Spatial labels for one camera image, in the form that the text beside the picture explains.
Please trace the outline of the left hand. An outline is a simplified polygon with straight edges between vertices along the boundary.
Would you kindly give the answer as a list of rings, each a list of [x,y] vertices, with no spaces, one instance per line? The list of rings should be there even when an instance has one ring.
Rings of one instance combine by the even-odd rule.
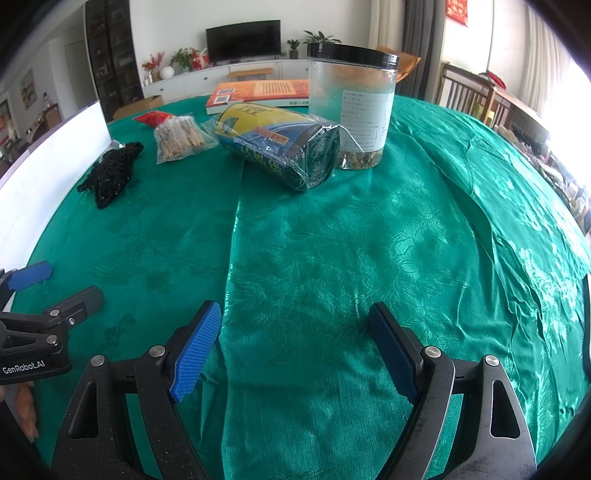
[[[30,442],[34,442],[39,437],[33,393],[34,383],[32,381],[0,386],[1,400],[7,404]]]

